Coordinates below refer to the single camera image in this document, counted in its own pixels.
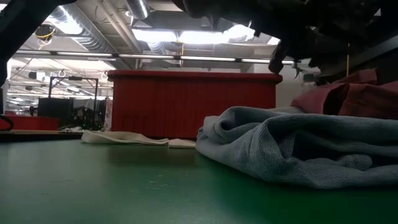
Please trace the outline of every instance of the gray cloth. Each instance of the gray cloth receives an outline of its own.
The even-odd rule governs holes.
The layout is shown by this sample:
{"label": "gray cloth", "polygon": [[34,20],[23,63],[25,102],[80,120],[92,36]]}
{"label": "gray cloth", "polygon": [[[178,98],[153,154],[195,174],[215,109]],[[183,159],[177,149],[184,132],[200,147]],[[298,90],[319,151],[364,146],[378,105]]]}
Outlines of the gray cloth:
{"label": "gray cloth", "polygon": [[205,118],[197,150],[270,183],[398,184],[398,121],[234,107]]}

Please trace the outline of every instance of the red bin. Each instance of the red bin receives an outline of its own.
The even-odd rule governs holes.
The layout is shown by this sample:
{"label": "red bin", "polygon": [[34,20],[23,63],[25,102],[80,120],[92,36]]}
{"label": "red bin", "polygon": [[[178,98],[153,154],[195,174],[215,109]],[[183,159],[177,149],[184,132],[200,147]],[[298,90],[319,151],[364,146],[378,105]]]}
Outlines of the red bin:
{"label": "red bin", "polygon": [[206,116],[232,106],[275,108],[282,76],[113,70],[112,131],[153,138],[196,138]]}
{"label": "red bin", "polygon": [[[14,130],[41,130],[56,131],[58,130],[59,118],[47,118],[39,116],[18,116],[6,115],[14,123]],[[0,129],[6,129],[9,124],[0,120]]]}

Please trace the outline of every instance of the white wall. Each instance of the white wall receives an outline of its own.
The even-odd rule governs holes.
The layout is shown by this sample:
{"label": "white wall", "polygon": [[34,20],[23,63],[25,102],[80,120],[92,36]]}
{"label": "white wall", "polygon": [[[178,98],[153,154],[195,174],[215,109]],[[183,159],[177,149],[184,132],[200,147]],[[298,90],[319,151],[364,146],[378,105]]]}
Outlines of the white wall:
{"label": "white wall", "polygon": [[[270,73],[268,65],[253,65],[254,73]],[[292,100],[302,93],[301,81],[299,77],[294,79],[296,71],[291,65],[285,65],[280,72],[284,80],[276,86],[276,107],[290,106]]]}

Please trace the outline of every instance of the green table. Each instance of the green table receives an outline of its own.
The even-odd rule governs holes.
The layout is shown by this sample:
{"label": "green table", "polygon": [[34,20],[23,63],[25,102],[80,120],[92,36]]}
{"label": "green table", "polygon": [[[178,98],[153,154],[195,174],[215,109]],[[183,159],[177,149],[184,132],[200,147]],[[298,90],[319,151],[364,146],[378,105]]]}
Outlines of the green table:
{"label": "green table", "polygon": [[0,144],[0,223],[398,223],[398,190],[265,184],[193,149]]}

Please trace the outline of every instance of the light fixture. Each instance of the light fixture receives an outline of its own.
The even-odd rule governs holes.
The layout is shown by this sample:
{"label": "light fixture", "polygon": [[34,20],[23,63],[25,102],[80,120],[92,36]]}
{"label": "light fixture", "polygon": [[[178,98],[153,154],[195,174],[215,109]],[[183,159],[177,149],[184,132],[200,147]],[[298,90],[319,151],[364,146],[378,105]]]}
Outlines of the light fixture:
{"label": "light fixture", "polygon": [[41,51],[41,50],[17,50],[15,54],[29,54],[29,55],[51,55],[49,51]]}
{"label": "light fixture", "polygon": [[12,100],[17,101],[17,102],[23,102],[24,100],[21,98],[13,98]]}
{"label": "light fixture", "polygon": [[268,43],[269,45],[278,45],[280,42],[280,40],[276,37],[271,37],[271,39],[269,39]]}
{"label": "light fixture", "polygon": [[76,87],[67,87],[67,90],[70,90],[70,91],[75,92],[75,93],[80,92],[80,89],[78,89]]}
{"label": "light fixture", "polygon": [[172,31],[133,29],[132,32],[136,36],[137,40],[145,41],[148,43],[177,41],[177,36]]}
{"label": "light fixture", "polygon": [[227,36],[220,32],[184,31],[179,41],[184,44],[221,44],[228,42]]}
{"label": "light fixture", "polygon": [[141,59],[174,59],[171,55],[130,55],[130,54],[119,54],[121,58],[141,58]]}
{"label": "light fixture", "polygon": [[89,91],[86,91],[86,90],[80,90],[80,91],[83,92],[83,93],[89,94],[89,95],[91,95],[91,96],[94,96],[94,95],[95,95],[94,93],[90,93]]}
{"label": "light fixture", "polygon": [[196,56],[181,56],[182,60],[203,60],[203,61],[218,61],[218,62],[234,62],[235,58],[220,58],[220,57],[196,57]]}
{"label": "light fixture", "polygon": [[19,104],[19,102],[12,101],[12,100],[10,100],[10,103],[15,104],[15,105],[18,105],[18,104]]}
{"label": "light fixture", "polygon": [[66,34],[81,34],[83,32],[82,26],[77,23],[77,21],[68,13],[67,10],[63,8],[63,6],[59,6],[58,9],[64,13],[64,20],[59,21],[50,15],[46,21],[51,22],[56,28],[60,29]]}
{"label": "light fixture", "polygon": [[0,12],[7,6],[7,4],[0,4]]}
{"label": "light fixture", "polygon": [[85,56],[85,57],[112,57],[112,54],[88,53],[88,52],[57,52],[58,55]]}
{"label": "light fixture", "polygon": [[[269,59],[251,59],[251,58],[243,58],[242,62],[244,63],[265,63],[265,64],[269,64],[271,61]],[[294,62],[293,61],[282,61],[282,64],[284,65],[293,65]]]}
{"label": "light fixture", "polygon": [[244,37],[244,40],[247,41],[254,37],[254,33],[255,30],[250,29],[244,25],[238,24],[224,31],[223,35],[229,40],[240,39]]}

